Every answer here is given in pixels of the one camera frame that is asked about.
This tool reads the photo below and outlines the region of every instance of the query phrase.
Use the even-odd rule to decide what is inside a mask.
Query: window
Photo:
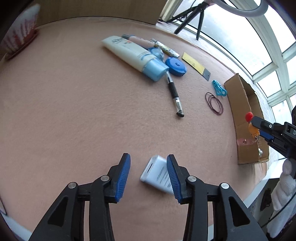
[[[281,90],[279,78],[275,71],[260,80],[258,84],[267,97]]]
[[[294,108],[296,106],[296,94],[290,97],[292,107]]]
[[[290,84],[296,81],[296,56],[287,62]]]
[[[254,0],[259,6],[260,0]],[[279,43],[280,49],[284,52],[287,48],[289,48],[294,42],[295,38],[288,26],[285,24],[281,16],[272,8],[268,7],[267,12],[264,14],[267,21],[269,22],[274,35]]]
[[[272,107],[274,118],[277,123],[284,124],[284,122],[292,123],[292,116],[286,100]]]
[[[183,0],[175,16],[190,8],[194,0]],[[194,6],[201,3],[197,0]],[[189,24],[198,27],[200,15]],[[205,10],[201,31],[229,51],[253,75],[271,63],[271,58],[260,37],[244,17],[229,13],[214,5]]]

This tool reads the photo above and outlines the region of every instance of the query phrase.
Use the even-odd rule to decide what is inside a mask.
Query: tripod
[[[178,34],[180,33],[180,31],[185,28],[185,26],[192,20],[194,19],[199,13],[200,13],[200,21],[198,23],[198,28],[197,28],[197,34],[196,34],[196,40],[199,39],[200,37],[200,30],[202,28],[202,22],[203,22],[203,18],[204,18],[204,11],[205,9],[209,6],[208,3],[206,2],[202,2],[200,4],[198,4],[195,7],[191,7],[187,10],[185,10],[184,12],[178,14],[175,17],[172,17],[171,19],[169,19],[167,22],[171,23],[174,20],[178,20],[179,18],[185,17],[187,16],[189,13],[191,13],[186,19],[185,21],[176,29],[176,31],[174,32],[174,34]]]

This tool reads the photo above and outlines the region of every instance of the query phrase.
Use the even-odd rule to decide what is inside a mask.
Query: blue clip
[[[220,96],[226,96],[227,95],[227,90],[225,90],[224,88],[222,88],[222,86],[219,84],[219,82],[213,80],[213,86],[216,90],[216,95]]]

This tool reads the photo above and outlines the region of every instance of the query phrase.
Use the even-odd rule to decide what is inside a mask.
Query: cardboard box
[[[227,80],[224,87],[227,90],[237,139],[252,139],[248,130],[249,124],[245,120],[246,113],[251,111],[254,116],[263,118],[255,91],[239,74]],[[261,158],[259,158],[258,148],[263,151]],[[269,158],[269,147],[264,138],[259,137],[259,141],[252,145],[238,145],[237,155],[238,164],[266,162]]]

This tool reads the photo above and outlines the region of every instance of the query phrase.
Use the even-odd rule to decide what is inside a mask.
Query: red ball
[[[252,112],[248,112],[248,113],[246,114],[246,116],[245,116],[246,121],[247,121],[247,122],[250,122],[250,121],[252,120],[253,116],[254,116],[254,115],[253,115]]]

